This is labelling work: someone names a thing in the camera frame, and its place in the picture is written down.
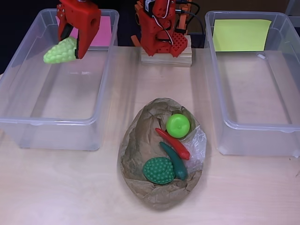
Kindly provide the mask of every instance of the crumpled paper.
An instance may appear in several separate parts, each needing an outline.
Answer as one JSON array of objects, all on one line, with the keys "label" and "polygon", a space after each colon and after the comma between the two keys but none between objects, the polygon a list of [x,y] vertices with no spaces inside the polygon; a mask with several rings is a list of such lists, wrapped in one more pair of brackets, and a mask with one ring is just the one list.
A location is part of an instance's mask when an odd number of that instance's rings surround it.
[{"label": "crumpled paper", "polygon": [[[143,165],[154,157],[168,157],[159,142],[164,141],[155,128],[166,130],[172,114],[185,115],[191,124],[188,135],[180,140],[191,154],[186,180],[175,179],[166,185],[153,184],[143,175]],[[120,169],[130,190],[143,202],[158,209],[168,209],[182,201],[198,183],[205,159],[206,136],[195,117],[179,103],[169,98],[157,98],[135,117],[120,146]]]}]

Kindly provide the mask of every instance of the plastic bin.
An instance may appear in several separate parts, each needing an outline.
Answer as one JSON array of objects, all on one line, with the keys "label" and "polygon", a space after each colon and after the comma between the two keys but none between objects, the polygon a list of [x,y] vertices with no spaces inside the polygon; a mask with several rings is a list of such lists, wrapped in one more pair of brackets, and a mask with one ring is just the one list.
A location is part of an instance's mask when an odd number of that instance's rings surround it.
[{"label": "plastic bin", "polygon": [[[263,52],[215,52],[217,19],[272,21]],[[205,70],[222,154],[300,156],[300,38],[270,12],[208,12]]]},{"label": "plastic bin", "polygon": [[37,15],[0,80],[0,128],[23,148],[97,150],[109,110],[108,64],[119,14],[102,10],[111,20],[109,47],[51,65],[43,55],[58,43],[55,16],[56,9]]}]

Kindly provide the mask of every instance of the dark green raspberry toy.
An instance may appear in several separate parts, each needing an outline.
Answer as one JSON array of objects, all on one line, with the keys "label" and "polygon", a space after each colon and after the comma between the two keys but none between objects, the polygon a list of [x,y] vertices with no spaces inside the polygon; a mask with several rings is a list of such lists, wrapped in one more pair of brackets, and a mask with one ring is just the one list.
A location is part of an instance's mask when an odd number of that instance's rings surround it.
[{"label": "dark green raspberry toy", "polygon": [[149,159],[142,172],[145,177],[155,184],[167,184],[175,178],[172,162],[165,157]]}]

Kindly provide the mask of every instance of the green pepper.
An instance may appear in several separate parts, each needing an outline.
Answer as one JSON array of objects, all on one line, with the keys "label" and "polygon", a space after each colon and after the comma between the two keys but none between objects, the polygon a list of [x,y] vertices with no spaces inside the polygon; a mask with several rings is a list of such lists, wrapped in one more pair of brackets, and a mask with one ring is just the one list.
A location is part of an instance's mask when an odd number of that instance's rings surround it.
[{"label": "green pepper", "polygon": [[175,175],[181,179],[185,180],[188,176],[188,172],[186,167],[183,164],[182,159],[177,155],[177,153],[166,143],[160,142],[160,146],[166,151],[168,156],[170,157],[173,166],[174,166],[174,172]]}]

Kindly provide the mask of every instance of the green berry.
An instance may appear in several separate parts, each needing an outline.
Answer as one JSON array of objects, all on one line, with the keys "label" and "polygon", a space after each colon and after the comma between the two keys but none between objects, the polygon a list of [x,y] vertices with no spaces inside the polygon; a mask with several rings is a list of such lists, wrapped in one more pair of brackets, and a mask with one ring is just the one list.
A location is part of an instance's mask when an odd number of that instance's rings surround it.
[{"label": "green berry", "polygon": [[149,159],[142,172],[149,181],[155,184],[167,184],[175,178],[173,164],[165,157]]},{"label": "green berry", "polygon": [[45,63],[61,63],[69,62],[76,59],[75,49],[77,40],[73,37],[68,37],[53,46],[45,55]]}]

